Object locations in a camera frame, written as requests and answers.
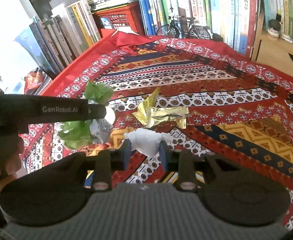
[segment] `hand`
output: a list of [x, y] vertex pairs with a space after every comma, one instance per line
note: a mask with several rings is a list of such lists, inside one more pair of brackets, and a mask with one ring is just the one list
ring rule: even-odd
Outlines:
[[19, 138], [19, 143], [17, 145], [16, 152], [5, 160], [5, 170], [8, 176], [3, 179], [0, 179], [0, 193], [7, 184], [9, 184], [11, 181], [17, 178], [16, 172], [19, 171], [22, 167], [22, 162], [21, 162], [19, 154], [22, 154], [23, 152], [24, 152], [24, 141], [22, 138]]

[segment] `red plastic crate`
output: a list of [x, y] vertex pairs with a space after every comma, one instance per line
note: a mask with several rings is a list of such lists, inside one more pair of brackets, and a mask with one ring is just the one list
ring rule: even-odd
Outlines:
[[100, 29], [104, 28], [100, 18], [105, 17], [111, 21], [115, 29], [121, 30], [121, 27], [124, 26], [131, 27], [134, 32], [144, 35], [143, 21], [138, 1], [123, 7], [95, 12], [93, 17], [100, 34]]

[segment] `yellow book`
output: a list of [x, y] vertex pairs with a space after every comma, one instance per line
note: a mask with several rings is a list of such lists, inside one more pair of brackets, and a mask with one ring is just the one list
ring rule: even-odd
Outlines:
[[84, 36], [86, 42], [88, 43], [88, 46], [91, 47], [93, 45], [93, 42], [92, 42], [90, 36], [88, 35], [88, 32], [87, 32], [87, 30], [86, 30], [86, 28], [84, 26], [84, 23], [82, 22], [82, 19], [80, 17], [80, 13], [79, 13], [76, 5], [71, 5], [71, 8], [72, 8], [72, 10], [74, 12], [76, 20], [78, 21], [78, 23], [80, 25], [81, 31], [83, 33], [83, 36]]
[[284, 4], [284, 19], [282, 19], [282, 23], [284, 24], [284, 33], [288, 35], [288, 31], [289, 31], [288, 0], [283, 0], [283, 4]]

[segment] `wooden drawer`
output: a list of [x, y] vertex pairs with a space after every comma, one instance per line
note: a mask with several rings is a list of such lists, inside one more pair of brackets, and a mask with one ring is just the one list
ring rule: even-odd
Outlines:
[[281, 38], [274, 39], [263, 33], [255, 59], [257, 63], [269, 65], [293, 77], [293, 44]]

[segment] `gold foil wrapper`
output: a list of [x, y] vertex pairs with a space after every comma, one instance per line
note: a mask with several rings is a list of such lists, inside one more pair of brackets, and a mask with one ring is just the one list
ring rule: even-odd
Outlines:
[[141, 102], [137, 107], [137, 112], [134, 112], [133, 115], [139, 122], [143, 125], [147, 124], [146, 109], [148, 106], [155, 106], [156, 100], [158, 99], [160, 90], [157, 88], [152, 94], [148, 96], [143, 102]]
[[146, 109], [146, 128], [151, 128], [162, 122], [176, 121], [179, 128], [186, 128], [186, 116], [189, 109], [186, 106], [156, 108], [148, 106]]

